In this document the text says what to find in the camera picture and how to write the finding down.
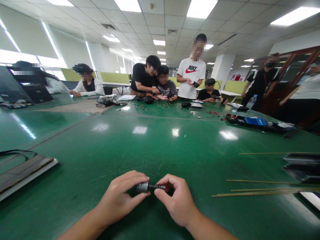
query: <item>black device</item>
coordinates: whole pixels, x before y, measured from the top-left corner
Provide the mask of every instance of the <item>black device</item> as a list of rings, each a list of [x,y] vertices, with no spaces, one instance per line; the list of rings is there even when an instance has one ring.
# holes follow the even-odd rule
[[[197,82],[193,82],[192,84],[195,88],[199,87],[200,85]]]

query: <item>dark hair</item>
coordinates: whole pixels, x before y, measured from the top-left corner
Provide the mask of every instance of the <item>dark hair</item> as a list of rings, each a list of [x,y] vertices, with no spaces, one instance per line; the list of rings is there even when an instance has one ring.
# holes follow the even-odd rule
[[[150,55],[149,57],[147,57],[146,66],[147,63],[149,63],[149,65],[152,66],[154,70],[159,70],[161,67],[160,59],[155,55]]]
[[[160,74],[169,74],[169,68],[167,67],[167,65],[161,65],[158,71],[158,75]]]
[[[203,33],[200,33],[196,38],[194,39],[194,44],[196,44],[198,41],[207,42],[207,36]]]

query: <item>water bottle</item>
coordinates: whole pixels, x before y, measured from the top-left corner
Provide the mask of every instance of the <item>water bottle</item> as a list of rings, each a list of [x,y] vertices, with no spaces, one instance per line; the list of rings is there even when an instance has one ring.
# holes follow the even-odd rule
[[[257,97],[258,95],[255,94],[250,100],[249,102],[247,103],[247,108],[251,109],[253,107],[253,105],[256,103],[256,100],[257,100]]]

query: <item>electronic component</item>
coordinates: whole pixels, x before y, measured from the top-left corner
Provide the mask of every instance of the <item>electronic component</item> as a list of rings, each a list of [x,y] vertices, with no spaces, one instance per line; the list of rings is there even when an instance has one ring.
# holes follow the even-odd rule
[[[145,182],[145,183],[140,183],[137,185],[137,192],[143,192],[143,193],[146,193],[148,192],[149,190],[153,189],[157,189],[157,188],[160,188],[160,189],[163,189],[165,190],[166,189],[166,186],[164,185],[151,185],[149,182]]]

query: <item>white paper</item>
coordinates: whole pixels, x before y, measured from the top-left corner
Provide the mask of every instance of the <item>white paper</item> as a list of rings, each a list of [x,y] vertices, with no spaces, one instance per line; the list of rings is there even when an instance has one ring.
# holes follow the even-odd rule
[[[136,95],[123,95],[121,97],[118,98],[118,100],[132,100],[136,97]]]

